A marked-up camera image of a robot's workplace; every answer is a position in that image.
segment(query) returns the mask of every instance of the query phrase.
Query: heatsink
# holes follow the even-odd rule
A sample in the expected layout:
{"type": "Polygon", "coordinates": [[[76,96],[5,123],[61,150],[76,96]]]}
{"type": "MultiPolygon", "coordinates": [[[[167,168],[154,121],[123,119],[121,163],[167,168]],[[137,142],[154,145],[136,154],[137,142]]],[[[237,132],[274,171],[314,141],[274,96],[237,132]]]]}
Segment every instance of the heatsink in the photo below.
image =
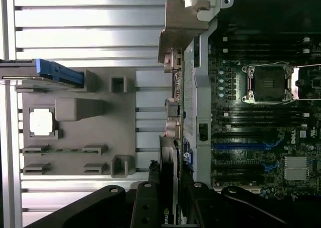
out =
{"type": "Polygon", "coordinates": [[[284,179],[288,181],[308,180],[308,157],[285,157],[284,179]]]}

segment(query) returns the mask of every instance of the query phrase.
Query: capacitor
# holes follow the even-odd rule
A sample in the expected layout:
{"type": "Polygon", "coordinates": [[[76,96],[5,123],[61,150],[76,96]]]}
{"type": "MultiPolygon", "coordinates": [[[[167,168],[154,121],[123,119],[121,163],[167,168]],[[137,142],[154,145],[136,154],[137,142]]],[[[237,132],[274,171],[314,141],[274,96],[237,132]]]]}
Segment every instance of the capacitor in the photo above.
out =
{"type": "Polygon", "coordinates": [[[167,123],[166,123],[166,129],[170,129],[170,130],[175,130],[176,126],[178,125],[179,123],[177,121],[174,121],[174,120],[167,120],[167,123]]]}
{"type": "Polygon", "coordinates": [[[313,146],[313,145],[309,145],[309,144],[308,144],[306,147],[307,147],[308,150],[313,150],[313,149],[314,149],[314,146],[313,146]]]}
{"type": "Polygon", "coordinates": [[[166,130],[166,136],[173,138],[175,140],[180,139],[180,132],[179,132],[179,127],[177,127],[176,129],[167,129],[166,130]]]}

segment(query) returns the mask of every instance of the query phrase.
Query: cpu socket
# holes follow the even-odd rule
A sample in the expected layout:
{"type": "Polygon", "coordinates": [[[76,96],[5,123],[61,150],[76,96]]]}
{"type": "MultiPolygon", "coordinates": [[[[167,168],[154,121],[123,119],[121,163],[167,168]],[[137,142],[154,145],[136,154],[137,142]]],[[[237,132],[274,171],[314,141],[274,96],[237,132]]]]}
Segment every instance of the cpu socket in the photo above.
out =
{"type": "Polygon", "coordinates": [[[247,94],[241,98],[249,104],[279,104],[292,100],[291,75],[287,63],[251,64],[243,66],[247,74],[247,94]]]}

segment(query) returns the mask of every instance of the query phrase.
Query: blue plastic tab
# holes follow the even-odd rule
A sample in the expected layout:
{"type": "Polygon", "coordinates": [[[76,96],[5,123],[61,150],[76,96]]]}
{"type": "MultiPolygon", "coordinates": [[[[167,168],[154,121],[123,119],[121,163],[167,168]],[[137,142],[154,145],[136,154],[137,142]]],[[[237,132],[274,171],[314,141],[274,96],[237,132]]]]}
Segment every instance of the blue plastic tab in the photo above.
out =
{"type": "Polygon", "coordinates": [[[36,59],[36,70],[40,75],[51,76],[54,81],[61,81],[63,79],[75,85],[84,85],[84,75],[82,73],[71,70],[54,61],[36,59]]]}

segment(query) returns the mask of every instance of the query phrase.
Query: black ram slot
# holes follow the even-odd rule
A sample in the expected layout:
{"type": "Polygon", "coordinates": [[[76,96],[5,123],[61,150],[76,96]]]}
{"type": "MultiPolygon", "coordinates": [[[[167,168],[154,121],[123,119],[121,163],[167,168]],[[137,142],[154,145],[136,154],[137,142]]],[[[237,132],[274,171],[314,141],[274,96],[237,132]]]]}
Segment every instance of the black ram slot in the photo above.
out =
{"type": "MultiPolygon", "coordinates": [[[[263,49],[260,49],[259,46],[252,46],[251,48],[254,48],[254,49],[235,49],[235,48],[232,48],[230,49],[229,48],[229,53],[230,54],[233,54],[234,52],[237,52],[237,53],[242,53],[242,54],[257,54],[257,55],[261,55],[263,52],[265,55],[272,55],[272,54],[280,54],[280,53],[283,53],[283,52],[286,52],[287,54],[298,54],[299,53],[299,50],[286,50],[286,49],[278,49],[278,50],[271,50],[271,49],[267,49],[266,46],[264,47],[261,47],[263,49]]],[[[216,48],[216,51],[221,51],[223,52],[223,49],[224,48],[216,48]]]]}
{"type": "MultiPolygon", "coordinates": [[[[275,118],[279,117],[281,115],[278,115],[277,113],[229,113],[229,115],[226,117],[223,114],[219,115],[220,118],[228,119],[228,118],[254,118],[254,117],[268,117],[268,118],[275,118]]],[[[282,117],[295,117],[295,118],[305,118],[302,113],[284,113],[282,117]]]]}
{"type": "MultiPolygon", "coordinates": [[[[305,118],[304,117],[278,117],[278,116],[264,116],[264,117],[260,117],[257,115],[252,115],[252,118],[255,119],[256,121],[260,122],[269,122],[270,120],[274,120],[276,118],[278,118],[279,120],[284,120],[285,122],[292,122],[292,121],[296,121],[296,122],[300,122],[303,121],[305,118]]],[[[233,122],[233,121],[249,121],[249,118],[247,117],[224,117],[223,118],[224,122],[233,122]]]]}
{"type": "MultiPolygon", "coordinates": [[[[226,27],[222,27],[221,35],[225,36],[224,29],[226,27]]],[[[264,35],[263,33],[260,35],[230,35],[229,41],[239,41],[239,42],[250,42],[250,43],[275,43],[275,44],[301,44],[303,43],[304,35],[284,35],[284,34],[273,34],[273,35],[264,35]]]]}
{"type": "Polygon", "coordinates": [[[235,127],[235,128],[241,128],[241,127],[293,127],[293,126],[299,127],[301,126],[302,123],[300,122],[289,123],[288,121],[286,123],[277,122],[277,121],[257,123],[257,122],[251,121],[251,122],[230,122],[230,123],[219,122],[219,124],[231,125],[232,127],[235,127]]]}
{"type": "Polygon", "coordinates": [[[235,54],[235,55],[227,55],[227,54],[216,54],[215,57],[229,60],[246,60],[246,61],[256,61],[260,59],[264,59],[266,61],[304,61],[306,60],[305,56],[299,55],[243,55],[243,54],[235,54]]]}
{"type": "Polygon", "coordinates": [[[233,111],[244,111],[244,112],[253,112],[253,111],[293,111],[293,112],[309,112],[310,108],[304,107],[284,107],[284,108],[277,108],[277,107],[224,107],[224,112],[233,112],[233,111]]]}
{"type": "Polygon", "coordinates": [[[231,49],[240,48],[242,47],[243,49],[247,48],[269,48],[269,50],[286,50],[288,48],[289,51],[294,51],[294,50],[302,50],[306,45],[302,44],[291,44],[288,42],[276,42],[276,43],[271,43],[271,42],[237,42],[237,41],[229,41],[229,42],[221,42],[216,45],[217,48],[220,48],[221,46],[223,47],[230,47],[231,49]]]}

